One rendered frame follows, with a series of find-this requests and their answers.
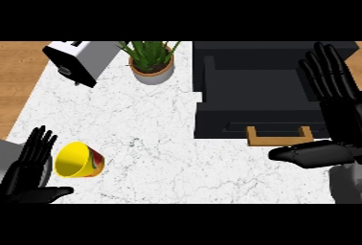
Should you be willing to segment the green potted plant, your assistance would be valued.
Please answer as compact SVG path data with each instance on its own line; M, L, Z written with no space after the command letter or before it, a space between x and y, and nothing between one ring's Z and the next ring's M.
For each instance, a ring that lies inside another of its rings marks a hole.
M129 54L129 66L136 80L145 85L158 85L167 81L174 73L174 47L169 47L169 42L163 41L120 41L115 45Z

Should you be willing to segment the dark grey drawer cabinet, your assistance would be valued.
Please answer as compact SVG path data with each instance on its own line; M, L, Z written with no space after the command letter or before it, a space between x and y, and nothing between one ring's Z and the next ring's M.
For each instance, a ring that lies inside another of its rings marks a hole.
M318 113L319 104L299 65L310 41L197 41L194 90L202 112Z

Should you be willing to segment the white and black toaster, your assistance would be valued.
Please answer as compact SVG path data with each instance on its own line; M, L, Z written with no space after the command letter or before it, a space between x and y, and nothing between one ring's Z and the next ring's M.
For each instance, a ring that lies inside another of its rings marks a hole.
M43 52L58 73L75 84L93 88L96 79L115 58L117 41L53 41Z

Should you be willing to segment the yellow cup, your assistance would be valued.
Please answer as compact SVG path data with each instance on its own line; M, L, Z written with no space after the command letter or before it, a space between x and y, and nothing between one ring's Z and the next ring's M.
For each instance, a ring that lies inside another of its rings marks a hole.
M53 166L61 177L95 177L103 170L105 157L87 144L72 142L59 150Z

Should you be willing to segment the dark grey drawer front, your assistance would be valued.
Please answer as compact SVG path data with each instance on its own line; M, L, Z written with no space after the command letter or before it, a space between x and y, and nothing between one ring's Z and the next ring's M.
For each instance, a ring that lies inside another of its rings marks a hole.
M245 139L254 126L262 137L296 137L307 126L316 139L330 137L316 102L294 104L216 104L201 102L195 113L195 139Z

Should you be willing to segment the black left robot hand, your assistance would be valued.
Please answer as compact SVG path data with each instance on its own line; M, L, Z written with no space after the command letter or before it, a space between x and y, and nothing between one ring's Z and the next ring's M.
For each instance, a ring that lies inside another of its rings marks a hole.
M0 204L49 204L71 194L71 187L41 187L41 175L58 136L46 127L36 127L19 157L0 183Z

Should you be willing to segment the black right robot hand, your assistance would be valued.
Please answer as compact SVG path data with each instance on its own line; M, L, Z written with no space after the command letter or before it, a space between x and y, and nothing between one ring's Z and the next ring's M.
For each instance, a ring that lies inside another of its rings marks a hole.
M299 61L313 89L330 140L278 147L269 159L301 168L362 165L362 91L331 44L313 44Z

